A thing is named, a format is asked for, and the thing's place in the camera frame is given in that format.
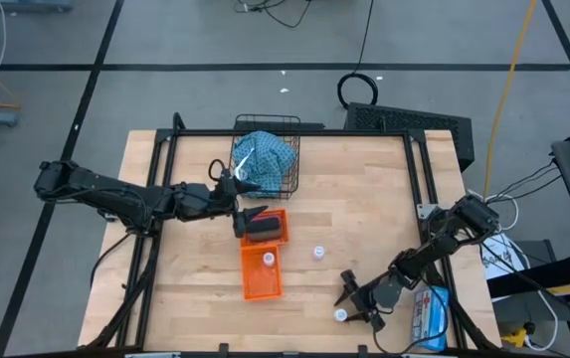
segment orange basket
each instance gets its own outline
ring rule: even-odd
[[[272,245],[285,245],[288,243],[288,222],[286,221],[286,210],[285,209],[275,209],[275,210],[267,210],[259,214],[256,218],[263,218],[263,217],[278,217],[281,220],[281,228],[283,229],[283,233],[278,238],[273,238],[266,242],[261,243],[252,243],[249,238],[247,237],[247,233],[243,235],[241,238],[241,248],[247,247],[257,247],[257,246],[272,246]]]
[[[263,255],[274,254],[276,261],[268,267],[263,262]],[[281,281],[281,258],[278,246],[255,246],[241,248],[243,265],[243,291],[246,301],[278,298],[283,295]]]

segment small white cap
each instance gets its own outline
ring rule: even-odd
[[[266,253],[263,255],[263,263],[268,267],[272,267],[276,263],[276,257],[272,253]]]
[[[344,322],[347,317],[348,313],[346,313],[346,310],[344,309],[336,309],[335,312],[333,312],[333,318],[338,322]]]
[[[324,258],[324,248],[323,247],[315,247],[315,249],[313,249],[313,257],[316,260],[322,260],[322,258]]]

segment blue cloth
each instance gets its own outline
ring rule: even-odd
[[[261,186],[261,191],[248,193],[248,197],[269,198],[281,189],[283,176],[295,162],[295,152],[280,138],[264,131],[255,131],[240,138],[234,147],[232,157],[238,166],[254,148],[242,169],[248,174],[246,181]]]

